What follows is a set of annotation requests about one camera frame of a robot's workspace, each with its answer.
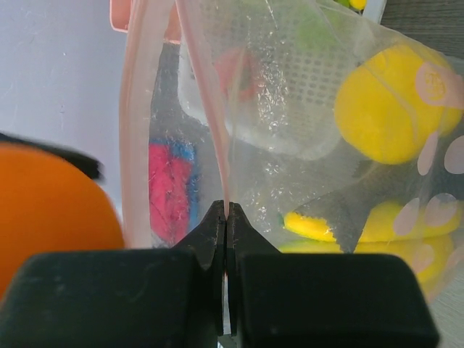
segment gray surface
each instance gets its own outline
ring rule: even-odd
[[[464,347],[464,269],[431,305],[442,333],[441,348]]]
[[[463,0],[387,0],[381,23],[446,55],[464,58]]]

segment gray fabric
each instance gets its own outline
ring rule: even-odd
[[[464,58],[463,0],[387,0],[381,24],[446,55]]]

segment pink sponge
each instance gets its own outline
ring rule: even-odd
[[[169,145],[149,145],[150,224],[169,245],[179,242],[189,229],[191,171],[192,164],[174,157]]]

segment red object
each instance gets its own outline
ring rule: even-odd
[[[245,102],[253,99],[263,90],[264,81],[260,74],[257,60],[244,48],[235,48],[227,51],[215,62],[215,69],[219,76],[221,91],[228,96],[229,88],[241,74],[247,73],[248,81],[240,89],[239,100]]]
[[[169,245],[189,229],[187,184],[192,164],[172,157],[164,144],[149,145],[149,201],[152,230]]]

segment pink polka dot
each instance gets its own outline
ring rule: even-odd
[[[437,194],[427,204],[424,220],[430,227],[446,225],[457,212],[457,200],[451,194]]]
[[[419,216],[419,198],[407,203],[394,219],[393,229],[398,236],[406,236],[413,230]]]
[[[414,256],[412,267],[416,273],[423,272],[430,266],[435,259],[434,248],[428,244],[423,244],[418,247]]]
[[[438,132],[433,132],[427,139],[418,158],[418,172],[421,175],[427,175],[432,164],[436,147],[438,145]]]
[[[449,145],[444,156],[444,167],[451,174],[464,174],[464,136]]]

